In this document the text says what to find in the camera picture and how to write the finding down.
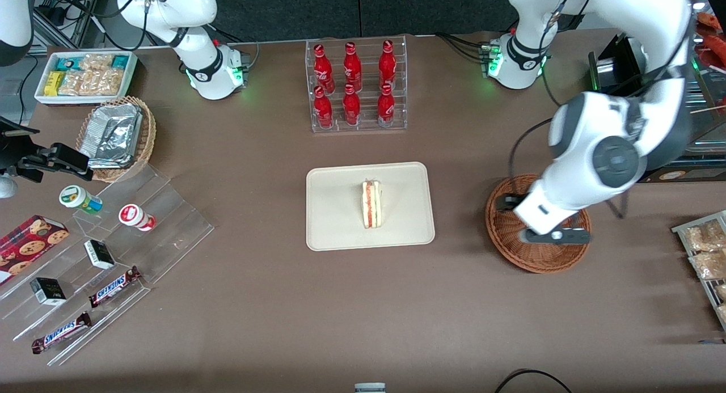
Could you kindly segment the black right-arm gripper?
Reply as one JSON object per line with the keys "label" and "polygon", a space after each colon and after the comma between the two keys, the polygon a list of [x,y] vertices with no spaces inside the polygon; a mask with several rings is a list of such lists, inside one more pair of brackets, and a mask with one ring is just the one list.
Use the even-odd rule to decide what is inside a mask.
{"label": "black right-arm gripper", "polygon": [[89,157],[65,144],[54,144],[54,166],[48,154],[51,150],[33,142],[31,135],[38,129],[21,126],[1,119],[1,173],[41,182],[44,171],[73,174],[84,181],[92,181],[93,169]]}

